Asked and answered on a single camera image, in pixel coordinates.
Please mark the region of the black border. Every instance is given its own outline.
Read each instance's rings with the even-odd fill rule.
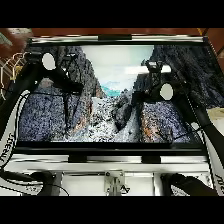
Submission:
[[[100,41],[76,41],[76,42],[47,42],[35,43],[29,40],[30,47],[38,46],[80,46],[80,45],[194,45],[209,46],[207,38],[202,42],[192,41],[116,41],[102,38]],[[153,156],[201,156],[205,155],[203,144],[191,143],[106,143],[106,142],[25,142],[18,141],[16,154],[29,155],[153,155]]]

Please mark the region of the display screen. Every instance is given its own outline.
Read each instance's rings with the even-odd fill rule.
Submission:
[[[31,94],[23,107],[20,141],[200,143],[169,90],[162,98],[161,88],[160,96],[155,90],[150,99],[154,87],[169,82],[187,84],[191,98],[206,108],[224,106],[224,80],[205,46],[53,46],[27,51],[51,53],[56,66],[67,68],[67,76],[84,88],[77,96],[44,78],[35,92],[47,94]],[[76,55],[70,64],[63,61],[68,55]],[[150,72],[149,62],[152,67],[159,62],[161,69]]]

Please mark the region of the logo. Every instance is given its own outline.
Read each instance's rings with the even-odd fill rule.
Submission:
[[[5,162],[5,158],[7,157],[8,152],[11,152],[12,147],[14,145],[14,141],[15,141],[15,136],[12,135],[11,133],[9,133],[9,137],[7,139],[7,143],[6,143],[6,145],[4,147],[4,150],[3,150],[3,152],[2,152],[2,154],[0,156],[0,160],[2,162]]]
[[[218,184],[219,184],[219,186],[220,186],[220,189],[221,189],[221,191],[222,191],[222,193],[224,194],[224,181],[223,181],[223,178],[222,177],[220,177],[219,175],[215,175],[218,179],[217,179],[217,182],[218,182]]]

